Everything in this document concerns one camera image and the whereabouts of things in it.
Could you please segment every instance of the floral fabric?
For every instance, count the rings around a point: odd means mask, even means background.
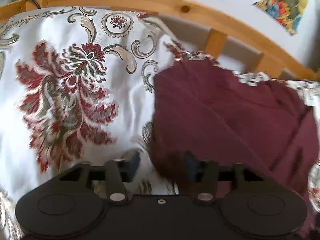
[[[283,25],[290,34],[296,34],[308,0],[261,0],[254,3]]]
[[[19,239],[15,203],[78,162],[103,165],[138,150],[127,189],[176,193],[148,156],[153,75],[173,60],[164,43],[176,46],[130,11],[45,8],[0,28],[0,234]]]

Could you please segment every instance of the maroon cloth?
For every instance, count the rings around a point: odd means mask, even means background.
[[[210,60],[183,60],[155,76],[158,172],[187,183],[183,152],[219,165],[244,163],[308,202],[308,172],[319,143],[313,110],[277,81],[250,87]]]

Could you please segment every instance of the wooden bed frame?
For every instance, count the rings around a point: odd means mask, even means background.
[[[317,80],[317,73],[305,68],[292,56],[262,33],[233,17],[190,0],[36,0],[41,8],[54,6],[111,6],[112,10],[135,10],[151,14],[162,13],[211,28],[204,51],[215,58],[222,52],[227,36],[232,36],[261,51],[260,60],[252,72],[265,72],[278,78],[284,69],[298,79]],[[30,0],[19,0],[0,7],[0,22],[11,16],[35,10]]]

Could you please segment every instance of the black cable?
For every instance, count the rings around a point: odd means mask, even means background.
[[[30,0],[31,2],[33,2],[35,4],[35,6],[38,7],[38,9],[41,9],[40,5],[38,4],[38,2],[36,0]]]

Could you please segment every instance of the circular cover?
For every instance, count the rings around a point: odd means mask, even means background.
[[[292,192],[231,192],[221,200],[220,211],[227,222],[245,235],[263,238],[291,234],[307,216],[304,201]]]
[[[100,197],[77,182],[59,181],[24,195],[16,205],[23,229],[42,236],[65,236],[91,225],[102,211]]]

